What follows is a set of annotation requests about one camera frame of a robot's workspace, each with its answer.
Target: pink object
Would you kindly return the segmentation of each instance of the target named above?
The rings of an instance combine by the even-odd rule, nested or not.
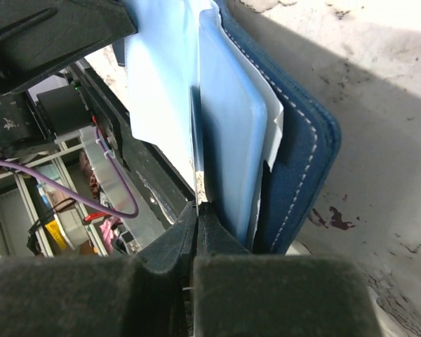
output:
[[[112,230],[112,226],[119,221],[119,217],[112,216],[111,218],[106,219],[103,224],[100,225],[101,235],[103,236],[103,242],[108,254],[112,254],[114,251],[114,247],[112,246],[112,239],[117,238],[114,231]]]

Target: concrete floor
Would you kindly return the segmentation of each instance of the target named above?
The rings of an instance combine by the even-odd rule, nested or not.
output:
[[[234,17],[342,127],[298,252],[356,261],[386,336],[421,336],[421,0],[242,2]],[[112,50],[88,60],[126,104]],[[331,207],[351,228],[330,225]]]

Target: white stitching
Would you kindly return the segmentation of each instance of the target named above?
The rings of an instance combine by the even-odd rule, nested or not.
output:
[[[229,38],[236,44],[236,46],[239,48],[239,50],[250,60],[250,62],[251,63],[253,63],[254,64],[254,66],[256,67],[256,68],[258,68],[259,69],[259,71],[260,71],[260,73],[263,75],[263,77],[276,89],[276,91],[278,92],[278,93],[280,93],[289,103],[290,103],[290,105],[292,106],[292,108],[302,117],[302,118],[304,118],[304,120],[306,121],[306,123],[307,124],[309,124],[310,125],[310,130],[312,131],[312,133],[314,134],[314,145],[312,146],[312,150],[310,151],[310,154],[309,154],[309,158],[307,159],[307,165],[306,165],[306,167],[304,168],[304,174],[302,175],[302,177],[301,177],[301,181],[300,181],[300,184],[298,185],[298,188],[296,189],[296,191],[295,191],[295,196],[293,197],[293,203],[290,205],[290,207],[288,208],[288,212],[287,212],[287,216],[283,219],[283,222],[282,222],[282,225],[281,225],[281,227],[279,228],[279,231],[277,232],[277,234],[276,234],[276,237],[274,238],[274,241],[273,241],[273,243],[272,243],[272,247],[270,248],[270,253],[273,251],[273,248],[274,248],[274,245],[277,243],[277,241],[278,241],[278,239],[279,239],[279,235],[281,234],[281,232],[282,232],[282,230],[284,229],[284,227],[285,227],[285,225],[286,225],[286,223],[287,223],[287,220],[288,220],[288,217],[289,217],[289,215],[290,215],[290,213],[291,213],[291,211],[292,211],[292,209],[293,209],[293,207],[295,207],[295,202],[296,202],[296,200],[298,199],[298,195],[299,195],[299,193],[300,193],[300,191],[301,191],[301,187],[302,187],[302,185],[303,185],[303,183],[304,183],[304,180],[305,180],[305,178],[307,177],[307,171],[309,170],[309,168],[310,168],[310,165],[311,165],[311,163],[312,163],[312,160],[313,160],[313,158],[314,158],[314,154],[315,154],[315,151],[316,151],[316,148],[317,148],[317,141],[318,141],[318,135],[316,134],[316,129],[313,127],[313,125],[312,125],[312,121],[310,121],[310,119],[308,119],[305,115],[304,115],[304,113],[301,111],[301,110],[299,110],[299,109],[297,109],[297,106],[296,106],[296,104],[294,103],[294,102],[292,102],[291,100],[290,100],[290,98],[286,95],[286,94],[284,94],[283,92],[282,92],[282,89],[280,89],[261,69],[260,69],[260,67],[259,67],[259,65],[256,63],[256,62],[254,62],[254,60],[252,59],[252,58],[250,58],[250,56],[242,49],[242,47],[240,47],[240,45],[234,40],[234,38],[232,37],[232,35],[227,31],[227,30],[225,30],[225,33],[227,34],[227,36],[229,36]]]

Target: black plastic bracket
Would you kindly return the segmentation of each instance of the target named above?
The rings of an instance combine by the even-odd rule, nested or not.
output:
[[[0,0],[0,95],[136,32],[115,0]]]

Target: black cable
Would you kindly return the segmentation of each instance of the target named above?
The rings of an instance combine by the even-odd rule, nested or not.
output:
[[[60,205],[64,204],[66,201],[70,201],[67,205],[63,206],[59,211],[56,211],[56,207],[59,207]],[[55,206],[53,206],[51,209],[47,210],[44,214],[43,218],[39,218],[36,220],[36,222],[31,226],[28,230],[29,236],[27,241],[27,248],[34,254],[34,255],[40,255],[42,253],[41,245],[37,241],[36,237],[36,231],[44,225],[44,223],[51,218],[55,213],[61,213],[68,209],[69,207],[72,207],[76,204],[76,200],[73,198],[67,198],[60,202],[58,202]]]
[[[64,204],[66,201],[70,201],[70,203],[68,203],[67,205],[63,206],[59,211],[56,211],[55,209],[57,207],[59,207],[60,205]],[[63,211],[65,211],[66,209],[72,207],[73,205],[76,204],[76,200],[73,198],[67,198],[64,199],[60,202],[58,202],[55,206],[53,206],[51,209],[47,210],[44,214],[43,218],[39,218],[36,220],[35,223],[33,223],[33,226],[31,226],[28,230],[28,232],[30,234],[34,234],[41,226],[44,225],[44,223],[51,218],[53,215],[55,215],[55,213],[61,213]]]

